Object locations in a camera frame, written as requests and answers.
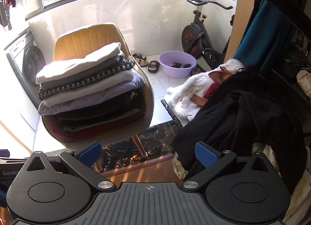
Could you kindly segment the wooden chair with clothes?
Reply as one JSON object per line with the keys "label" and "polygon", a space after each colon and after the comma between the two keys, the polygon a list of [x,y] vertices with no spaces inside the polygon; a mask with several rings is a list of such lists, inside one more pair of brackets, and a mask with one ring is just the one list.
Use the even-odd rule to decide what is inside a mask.
{"label": "wooden chair with clothes", "polygon": [[153,90],[120,29],[114,23],[100,23],[69,31],[56,40],[52,62],[84,58],[113,42],[121,43],[124,59],[135,62],[131,70],[58,92],[40,101],[38,113],[47,132],[69,149],[79,150],[93,142],[105,147],[132,139],[146,158],[138,135],[151,123]]}

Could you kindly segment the black white patterned garment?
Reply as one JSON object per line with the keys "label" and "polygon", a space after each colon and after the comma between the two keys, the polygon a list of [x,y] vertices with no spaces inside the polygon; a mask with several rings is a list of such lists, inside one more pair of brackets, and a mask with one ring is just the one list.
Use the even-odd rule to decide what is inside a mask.
{"label": "black white patterned garment", "polygon": [[133,60],[124,59],[119,65],[108,67],[94,75],[91,75],[77,82],[68,83],[66,85],[59,85],[56,88],[51,88],[48,90],[40,86],[40,89],[38,91],[38,98],[40,101],[43,101],[44,99],[50,96],[53,96],[54,94],[57,94],[58,92],[72,90],[72,89],[76,89],[79,87],[83,87],[86,85],[90,85],[92,83],[102,81],[108,77],[116,75],[117,73],[124,73],[125,71],[131,70],[134,67],[134,65],[135,65],[135,62]]}

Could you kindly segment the grey folded garment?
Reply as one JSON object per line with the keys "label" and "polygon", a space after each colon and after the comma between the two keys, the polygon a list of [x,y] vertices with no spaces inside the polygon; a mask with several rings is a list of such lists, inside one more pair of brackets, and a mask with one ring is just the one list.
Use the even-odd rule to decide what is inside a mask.
{"label": "grey folded garment", "polygon": [[74,82],[80,82],[81,80],[88,78],[89,76],[94,75],[96,73],[99,73],[100,71],[104,69],[121,64],[123,60],[124,60],[124,53],[121,51],[117,56],[114,56],[106,60],[105,62],[98,64],[95,67],[92,67],[88,70],[84,70],[80,73],[74,74],[69,77],[61,78],[59,80],[55,80],[51,82],[42,83],[41,87],[45,90],[50,90],[50,89],[65,86],[65,85],[68,85]]}

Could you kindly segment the black slipper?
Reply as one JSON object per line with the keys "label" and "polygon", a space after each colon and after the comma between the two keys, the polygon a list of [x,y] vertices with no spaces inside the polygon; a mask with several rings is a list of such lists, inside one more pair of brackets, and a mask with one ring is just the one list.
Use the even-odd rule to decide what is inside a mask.
{"label": "black slipper", "polygon": [[149,73],[157,73],[160,67],[160,63],[156,60],[152,60],[148,64],[148,72]]}

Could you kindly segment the black garment pile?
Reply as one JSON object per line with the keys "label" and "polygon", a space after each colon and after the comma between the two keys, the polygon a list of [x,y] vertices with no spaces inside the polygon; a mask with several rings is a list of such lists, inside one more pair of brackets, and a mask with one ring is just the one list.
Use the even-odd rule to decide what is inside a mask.
{"label": "black garment pile", "polygon": [[278,83],[254,67],[227,78],[171,142],[190,177],[202,170],[195,156],[199,141],[242,157],[252,155],[254,143],[270,146],[289,192],[306,168],[303,127],[294,108]]}

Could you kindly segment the purple plastic basin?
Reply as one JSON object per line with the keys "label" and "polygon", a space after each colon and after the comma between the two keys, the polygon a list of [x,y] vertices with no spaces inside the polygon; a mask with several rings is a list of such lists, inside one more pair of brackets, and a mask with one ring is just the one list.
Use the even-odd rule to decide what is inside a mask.
{"label": "purple plastic basin", "polygon": [[183,51],[166,51],[159,55],[158,61],[163,72],[176,79],[186,78],[197,65],[197,60]]}

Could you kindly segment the teal curtain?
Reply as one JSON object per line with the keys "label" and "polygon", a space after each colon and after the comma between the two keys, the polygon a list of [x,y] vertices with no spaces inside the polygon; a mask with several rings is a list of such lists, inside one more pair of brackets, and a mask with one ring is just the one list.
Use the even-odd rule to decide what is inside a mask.
{"label": "teal curtain", "polygon": [[280,55],[293,30],[283,14],[266,0],[256,3],[251,18],[234,58],[246,67],[263,69]]}

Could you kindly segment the cream long-sleeve top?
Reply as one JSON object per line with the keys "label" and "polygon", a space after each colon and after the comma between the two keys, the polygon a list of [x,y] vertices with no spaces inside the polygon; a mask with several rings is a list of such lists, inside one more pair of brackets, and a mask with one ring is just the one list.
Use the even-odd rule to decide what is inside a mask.
{"label": "cream long-sleeve top", "polygon": [[84,58],[60,60],[45,65],[36,75],[36,83],[42,84],[67,78],[91,69],[117,56],[121,52],[121,43],[113,42],[86,55]]}

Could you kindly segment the front-load washing machine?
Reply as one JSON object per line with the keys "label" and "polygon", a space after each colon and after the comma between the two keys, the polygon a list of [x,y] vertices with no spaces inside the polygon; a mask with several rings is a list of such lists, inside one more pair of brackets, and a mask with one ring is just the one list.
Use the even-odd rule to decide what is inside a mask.
{"label": "front-load washing machine", "polygon": [[28,98],[38,108],[41,102],[38,98],[36,75],[46,62],[33,34],[30,31],[21,33],[5,47],[5,54]]}

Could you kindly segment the black exercise bike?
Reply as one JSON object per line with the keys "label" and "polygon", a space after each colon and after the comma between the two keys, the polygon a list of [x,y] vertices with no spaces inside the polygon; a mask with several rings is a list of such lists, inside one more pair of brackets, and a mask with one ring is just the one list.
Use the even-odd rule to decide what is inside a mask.
{"label": "black exercise bike", "polygon": [[204,26],[204,20],[207,15],[202,13],[202,6],[207,4],[215,4],[225,10],[233,9],[232,6],[224,6],[217,1],[210,0],[187,0],[190,4],[197,8],[193,10],[195,15],[191,24],[187,25],[181,35],[181,44],[183,51],[191,54],[195,59],[203,58],[211,69],[216,68],[224,62],[227,49],[218,52],[212,45],[211,39]]}

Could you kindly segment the brown sandal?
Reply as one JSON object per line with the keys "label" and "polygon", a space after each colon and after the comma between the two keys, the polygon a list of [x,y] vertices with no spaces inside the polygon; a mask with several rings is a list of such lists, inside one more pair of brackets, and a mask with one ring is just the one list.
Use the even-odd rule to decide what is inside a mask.
{"label": "brown sandal", "polygon": [[132,57],[141,67],[146,67],[149,64],[149,62],[147,61],[147,57],[142,54],[133,54]]}

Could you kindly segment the white fluffy garment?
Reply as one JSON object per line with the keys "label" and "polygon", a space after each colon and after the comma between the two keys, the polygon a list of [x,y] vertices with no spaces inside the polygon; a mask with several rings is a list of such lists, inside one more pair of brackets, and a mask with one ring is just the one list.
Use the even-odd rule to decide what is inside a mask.
{"label": "white fluffy garment", "polygon": [[207,102],[211,92],[244,67],[232,58],[214,70],[191,76],[180,86],[168,88],[164,99],[182,125],[186,125]]}

